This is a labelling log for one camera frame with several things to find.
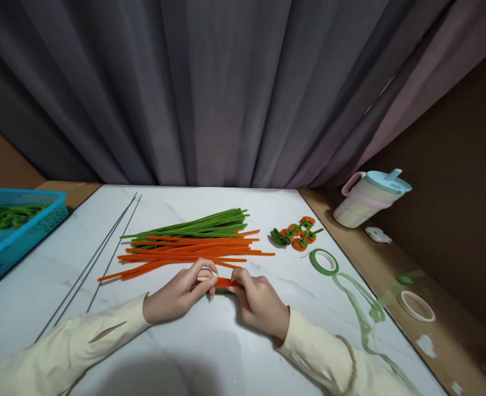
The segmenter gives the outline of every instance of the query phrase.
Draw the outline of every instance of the curtain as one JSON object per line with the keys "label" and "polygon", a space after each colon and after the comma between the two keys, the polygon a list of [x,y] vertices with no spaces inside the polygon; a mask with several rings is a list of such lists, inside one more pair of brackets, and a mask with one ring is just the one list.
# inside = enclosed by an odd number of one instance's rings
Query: curtain
{"label": "curtain", "polygon": [[327,187],[346,182],[485,57],[486,0],[458,0],[364,145],[356,146],[356,152],[347,156],[347,164],[340,164],[340,169],[333,167],[338,159],[335,155],[313,184],[321,185],[329,178]]}
{"label": "curtain", "polygon": [[0,132],[50,179],[321,184],[447,4],[0,0]]}

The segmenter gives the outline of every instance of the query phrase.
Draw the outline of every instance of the basket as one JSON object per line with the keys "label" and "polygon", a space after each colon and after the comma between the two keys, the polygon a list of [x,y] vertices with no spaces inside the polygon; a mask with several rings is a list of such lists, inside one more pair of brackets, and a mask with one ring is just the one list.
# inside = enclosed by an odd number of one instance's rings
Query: basket
{"label": "basket", "polygon": [[61,191],[0,188],[1,205],[50,204],[21,228],[0,229],[0,278],[67,217],[67,208],[63,204],[66,197]]}

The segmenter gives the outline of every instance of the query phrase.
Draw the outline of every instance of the blue lid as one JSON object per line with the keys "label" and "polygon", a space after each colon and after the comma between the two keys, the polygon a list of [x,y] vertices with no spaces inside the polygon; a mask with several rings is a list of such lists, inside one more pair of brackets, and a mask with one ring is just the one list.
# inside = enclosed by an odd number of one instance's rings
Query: blue lid
{"label": "blue lid", "polygon": [[370,170],[366,174],[365,179],[368,183],[373,184],[381,190],[393,194],[404,194],[410,191],[412,186],[397,177],[401,173],[402,170],[400,169],[394,169],[390,174],[379,172],[377,170]]}

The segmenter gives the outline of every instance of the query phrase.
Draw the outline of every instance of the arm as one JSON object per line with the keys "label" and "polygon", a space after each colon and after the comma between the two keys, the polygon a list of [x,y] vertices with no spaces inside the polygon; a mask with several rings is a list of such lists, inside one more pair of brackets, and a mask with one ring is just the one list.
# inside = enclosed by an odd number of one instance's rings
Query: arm
{"label": "arm", "polygon": [[67,391],[85,370],[150,326],[142,314],[143,301],[141,296],[100,313],[76,316],[2,361],[0,395]]}
{"label": "arm", "polygon": [[414,395],[396,375],[364,351],[313,325],[295,310],[278,352],[332,394]]}
{"label": "arm", "polygon": [[[0,395],[58,395],[68,392],[92,365],[105,359],[151,324],[185,314],[207,291],[214,293],[217,272],[211,260],[199,259],[181,270],[151,296],[79,315],[47,337],[0,363]],[[209,277],[190,291],[197,276]]]}
{"label": "arm", "polygon": [[229,290],[241,301],[242,319],[280,339],[279,352],[333,394],[413,395],[395,375],[365,352],[308,322],[283,304],[267,278],[235,269]]}

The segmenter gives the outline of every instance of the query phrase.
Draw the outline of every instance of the white marble table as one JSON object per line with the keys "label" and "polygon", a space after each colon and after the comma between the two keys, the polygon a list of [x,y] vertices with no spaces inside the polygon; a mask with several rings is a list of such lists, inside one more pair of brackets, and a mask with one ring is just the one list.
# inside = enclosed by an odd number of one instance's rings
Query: white marble table
{"label": "white marble table", "polygon": [[[109,242],[90,262],[135,194],[136,199]],[[96,279],[108,265],[107,273],[124,268],[115,257],[126,248],[118,239],[126,226],[127,234],[134,234],[234,207],[248,209],[251,216],[247,218],[247,230],[261,230],[261,240],[253,246],[276,252],[275,257],[249,257],[244,266],[251,274],[267,276],[284,302],[330,333],[341,334],[362,348],[360,327],[347,296],[309,262],[310,250],[326,249],[338,260],[341,272],[364,284],[331,236],[320,233],[317,241],[303,253],[291,247],[278,249],[268,240],[272,228],[281,229],[302,216],[312,215],[297,191],[103,186],[0,282],[0,361],[33,343],[55,311],[47,328],[58,319],[61,323],[87,310],[98,287]],[[90,312],[155,291],[179,269],[188,266],[165,266],[127,282],[105,284],[99,288]],[[230,277],[227,268],[220,267],[219,272]],[[367,302],[346,281],[343,283],[354,291],[367,313]],[[268,338],[240,323],[235,300],[216,296],[208,302],[205,297],[185,317],[150,328],[90,369],[71,394],[309,396],[323,393],[276,353]],[[389,355],[424,395],[445,394],[390,318],[377,324],[375,341],[376,348]],[[386,364],[379,357],[376,359]]]}

